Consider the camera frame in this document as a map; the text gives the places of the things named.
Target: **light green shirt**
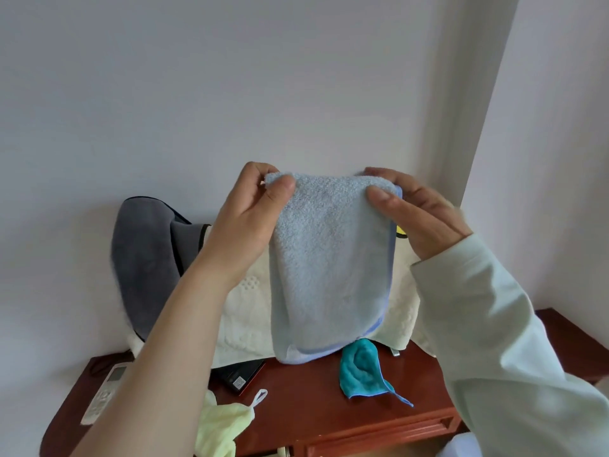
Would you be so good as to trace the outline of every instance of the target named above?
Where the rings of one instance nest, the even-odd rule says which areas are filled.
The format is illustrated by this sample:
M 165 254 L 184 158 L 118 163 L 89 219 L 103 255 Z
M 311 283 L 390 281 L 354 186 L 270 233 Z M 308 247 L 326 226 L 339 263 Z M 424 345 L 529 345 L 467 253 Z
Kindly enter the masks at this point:
M 565 373 L 529 297 L 479 237 L 412 274 L 446 388 L 485 457 L 609 456 L 609 400 Z

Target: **wooden table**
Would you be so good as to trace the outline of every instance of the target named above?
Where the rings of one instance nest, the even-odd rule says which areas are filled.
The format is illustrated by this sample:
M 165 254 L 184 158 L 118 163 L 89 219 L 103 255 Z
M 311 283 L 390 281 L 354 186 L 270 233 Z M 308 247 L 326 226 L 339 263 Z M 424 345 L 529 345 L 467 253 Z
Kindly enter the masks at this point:
M 538 315 L 567 372 L 592 383 L 609 375 L 609 350 L 552 309 Z M 379 346 L 379 358 L 385 378 L 414 408 L 389 394 L 347 399 L 338 382 L 340 353 L 300 366 L 269 360 L 240 397 L 212 380 L 218 404 L 249 404 L 258 389 L 269 390 L 236 439 L 237 456 L 290 446 L 296 457 L 339 457 L 455 432 L 461 420 L 436 359 L 414 343 L 398 358 Z M 69 456 L 88 429 L 80 419 L 110 367 L 131 359 L 129 353 L 91 359 L 44 434 L 42 457 Z M 108 367 L 93 375 L 91 368 L 100 364 Z

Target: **yellow cloth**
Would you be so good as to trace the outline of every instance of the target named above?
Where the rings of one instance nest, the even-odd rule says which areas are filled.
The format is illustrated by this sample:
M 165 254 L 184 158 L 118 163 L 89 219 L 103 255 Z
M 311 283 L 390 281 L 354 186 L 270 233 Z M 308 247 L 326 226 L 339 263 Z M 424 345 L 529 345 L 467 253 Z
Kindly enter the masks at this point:
M 234 439 L 254 420 L 254 407 L 262 402 L 267 391 L 256 394 L 251 406 L 239 403 L 218 406 L 211 391 L 205 394 L 205 401 L 194 446 L 197 457 L 234 457 Z

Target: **drawer front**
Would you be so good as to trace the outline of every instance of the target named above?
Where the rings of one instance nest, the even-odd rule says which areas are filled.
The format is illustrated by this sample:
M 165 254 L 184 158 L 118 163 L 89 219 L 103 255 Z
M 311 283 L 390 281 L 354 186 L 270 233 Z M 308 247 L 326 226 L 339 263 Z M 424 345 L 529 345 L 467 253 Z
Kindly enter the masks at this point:
M 392 428 L 364 431 L 342 438 L 321 438 L 316 440 L 316 442 L 295 446 L 295 450 L 297 449 L 297 457 L 342 457 L 381 447 L 454 433 L 460 421 L 460 418 L 451 416 L 409 423 L 407 425 L 397 425 Z

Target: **qr code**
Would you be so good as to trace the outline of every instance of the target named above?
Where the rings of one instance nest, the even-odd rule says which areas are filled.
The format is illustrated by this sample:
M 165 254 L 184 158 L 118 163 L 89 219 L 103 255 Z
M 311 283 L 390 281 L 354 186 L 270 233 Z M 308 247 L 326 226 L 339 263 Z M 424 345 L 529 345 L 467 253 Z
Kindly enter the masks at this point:
M 246 381 L 243 380 L 243 377 L 239 376 L 237 377 L 237 380 L 235 380 L 232 384 L 236 389 L 241 389 L 243 388 L 243 385 L 246 384 Z

